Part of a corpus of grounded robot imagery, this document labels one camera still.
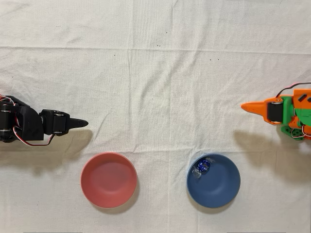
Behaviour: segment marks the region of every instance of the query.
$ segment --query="bowl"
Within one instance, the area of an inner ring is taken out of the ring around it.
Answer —
[[[84,196],[94,205],[114,208],[126,203],[137,185],[133,164],[123,155],[114,152],[92,157],[81,173]]]
[[[210,158],[210,168],[198,178],[193,167],[204,158]],[[187,189],[194,201],[208,208],[222,207],[231,202],[238,194],[241,184],[236,165],[220,154],[205,154],[190,167],[187,175]]]

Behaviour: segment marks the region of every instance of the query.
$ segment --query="small blue item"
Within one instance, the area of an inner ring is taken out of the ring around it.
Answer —
[[[200,164],[208,158],[210,167],[199,171]],[[205,154],[190,167],[187,175],[187,189],[198,204],[208,208],[222,207],[231,202],[240,188],[241,178],[238,168],[227,157],[220,154]]]
[[[202,160],[198,163],[198,166],[197,166],[197,169],[198,169],[200,172],[207,172],[209,168],[210,168],[210,163],[209,163],[209,161],[207,161],[206,159],[202,159]]]

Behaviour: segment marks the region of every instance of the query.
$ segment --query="cable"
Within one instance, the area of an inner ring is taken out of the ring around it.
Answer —
[[[302,136],[293,136],[293,131],[294,131],[294,129],[292,129],[292,130],[291,130],[291,136],[292,136],[292,138],[300,138],[300,137],[304,137],[304,135],[302,135]]]
[[[311,135],[308,135],[308,134],[305,133],[304,127],[305,127],[305,125],[302,125],[302,133],[303,133],[303,135],[306,136],[306,137],[311,137]]]
[[[2,101],[2,100],[10,100],[13,103],[13,105],[15,105],[14,101],[10,97],[3,96],[3,95],[0,95],[0,97],[1,97],[0,101]]]
[[[285,87],[284,89],[282,89],[282,90],[276,95],[276,98],[279,97],[279,95],[280,95],[284,90],[292,89],[294,86],[298,86],[298,85],[301,85],[301,84],[311,84],[311,83],[294,83],[293,85],[288,86],[288,87]]]
[[[16,132],[16,127],[13,126],[13,132],[15,134],[15,136],[24,144],[26,144],[27,146],[30,146],[30,147],[42,147],[42,146],[47,146],[49,145],[51,142],[52,142],[52,139],[54,138],[54,134],[52,134],[48,140],[48,143],[47,144],[30,144],[29,142],[26,142],[24,139],[22,139],[20,136],[18,136],[17,132]]]

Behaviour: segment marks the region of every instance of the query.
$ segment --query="red wire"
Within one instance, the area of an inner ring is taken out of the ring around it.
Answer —
[[[15,129],[15,126],[13,126],[13,132],[15,134],[15,136],[21,141],[23,142],[24,144],[26,144],[27,146],[30,146],[30,147],[42,147],[42,146],[47,146],[51,143],[52,139],[54,138],[54,134],[52,134],[48,140],[48,143],[47,144],[30,144],[29,142],[26,142],[24,139],[22,139],[16,132],[16,129]]]

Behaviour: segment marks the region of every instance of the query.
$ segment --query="white tablecloth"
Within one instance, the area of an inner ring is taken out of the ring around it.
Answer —
[[[89,122],[48,147],[0,143],[0,232],[309,233],[311,143],[240,103],[310,77],[309,0],[0,0],[0,93]],[[111,210],[80,188],[103,151],[138,173]],[[200,151],[240,170],[230,205],[188,196]]]

